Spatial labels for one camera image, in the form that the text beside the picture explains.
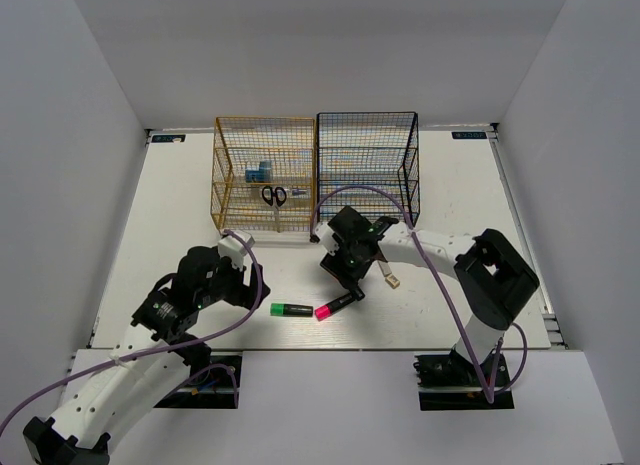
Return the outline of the beige eraser block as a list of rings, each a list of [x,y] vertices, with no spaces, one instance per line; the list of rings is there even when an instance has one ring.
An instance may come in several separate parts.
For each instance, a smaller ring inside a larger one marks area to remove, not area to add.
[[[385,282],[392,288],[392,289],[397,289],[400,286],[400,281],[399,279],[393,275],[393,274],[389,274],[385,277]]]

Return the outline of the pink highlighter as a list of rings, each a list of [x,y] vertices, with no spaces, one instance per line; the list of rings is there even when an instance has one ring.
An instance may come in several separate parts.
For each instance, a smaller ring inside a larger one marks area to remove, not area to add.
[[[346,306],[350,305],[354,301],[356,301],[356,298],[353,295],[346,294],[344,296],[341,296],[339,298],[332,300],[331,302],[325,305],[317,307],[314,310],[314,316],[318,321],[325,320],[331,317],[332,315],[334,315],[335,313],[339,312]]]

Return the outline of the green highlighter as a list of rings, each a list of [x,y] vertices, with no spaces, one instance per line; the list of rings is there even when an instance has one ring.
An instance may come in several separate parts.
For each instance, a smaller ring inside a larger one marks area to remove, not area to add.
[[[312,317],[314,308],[307,305],[288,304],[288,303],[272,303],[270,307],[270,315],[278,317]]]

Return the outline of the black handled scissors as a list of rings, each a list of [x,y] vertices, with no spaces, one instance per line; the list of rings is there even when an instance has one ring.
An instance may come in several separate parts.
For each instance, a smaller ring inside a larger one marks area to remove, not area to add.
[[[280,209],[286,203],[287,192],[286,189],[281,186],[272,187],[266,185],[261,190],[262,200],[272,209],[275,229],[277,232],[281,231],[280,221]]]

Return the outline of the blue tape dispenser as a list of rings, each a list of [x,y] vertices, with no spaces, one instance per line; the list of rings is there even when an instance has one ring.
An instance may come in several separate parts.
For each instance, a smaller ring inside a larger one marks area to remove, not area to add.
[[[270,183],[272,181],[272,162],[262,160],[256,168],[245,169],[246,183]]]

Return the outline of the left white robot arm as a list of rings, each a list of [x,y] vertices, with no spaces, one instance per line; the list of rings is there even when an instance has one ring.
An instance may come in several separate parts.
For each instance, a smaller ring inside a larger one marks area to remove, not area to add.
[[[226,237],[188,250],[133,313],[107,361],[83,371],[86,382],[47,418],[32,418],[23,437],[37,464],[106,464],[116,444],[174,391],[207,380],[216,363],[206,339],[190,334],[218,302],[255,312],[269,295],[250,249]]]

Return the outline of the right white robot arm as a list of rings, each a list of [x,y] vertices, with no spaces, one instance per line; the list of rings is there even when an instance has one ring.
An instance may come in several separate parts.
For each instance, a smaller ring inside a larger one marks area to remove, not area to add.
[[[509,240],[491,228],[476,236],[443,235],[387,216],[371,222],[345,207],[329,222],[315,225],[311,240],[326,251],[321,268],[354,301],[364,299],[360,282],[376,262],[425,268],[437,281],[443,275],[455,279],[471,318],[462,322],[449,293],[443,295],[460,333],[451,351],[452,373],[466,384],[486,374],[487,360],[540,285]]]

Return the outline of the white correction tape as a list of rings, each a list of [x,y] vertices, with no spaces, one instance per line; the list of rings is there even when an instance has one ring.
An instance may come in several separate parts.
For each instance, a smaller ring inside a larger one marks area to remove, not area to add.
[[[383,274],[384,277],[392,275],[391,267],[387,262],[379,261],[378,262],[378,266],[379,266],[379,269],[381,270],[381,273]]]

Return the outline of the left table label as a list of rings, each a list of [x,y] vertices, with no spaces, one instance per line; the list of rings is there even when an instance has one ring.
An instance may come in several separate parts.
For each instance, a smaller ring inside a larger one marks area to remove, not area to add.
[[[152,143],[183,143],[185,134],[156,134],[151,137]]]

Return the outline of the table label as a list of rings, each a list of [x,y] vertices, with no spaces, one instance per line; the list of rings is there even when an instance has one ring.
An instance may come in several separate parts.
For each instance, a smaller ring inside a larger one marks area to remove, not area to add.
[[[484,131],[452,131],[454,140],[486,140],[487,134]]]
[[[183,143],[185,134],[156,134],[151,137],[152,143]]]

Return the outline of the right table label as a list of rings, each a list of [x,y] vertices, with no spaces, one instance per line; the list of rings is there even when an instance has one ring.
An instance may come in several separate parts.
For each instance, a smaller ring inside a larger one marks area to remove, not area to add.
[[[454,140],[486,140],[487,134],[484,131],[452,131]]]

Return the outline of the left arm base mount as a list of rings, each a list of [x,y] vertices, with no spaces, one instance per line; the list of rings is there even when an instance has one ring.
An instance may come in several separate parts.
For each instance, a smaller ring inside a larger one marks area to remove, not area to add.
[[[161,399],[156,409],[230,410],[240,398],[243,356],[241,353],[212,355],[216,367],[201,373]]]

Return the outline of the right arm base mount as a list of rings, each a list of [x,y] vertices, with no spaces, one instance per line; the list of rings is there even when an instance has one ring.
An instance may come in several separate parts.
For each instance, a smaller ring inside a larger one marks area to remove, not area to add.
[[[473,368],[458,365],[448,354],[416,355],[413,367],[417,375],[420,410],[488,411],[513,410],[510,390],[495,393],[489,403]]]

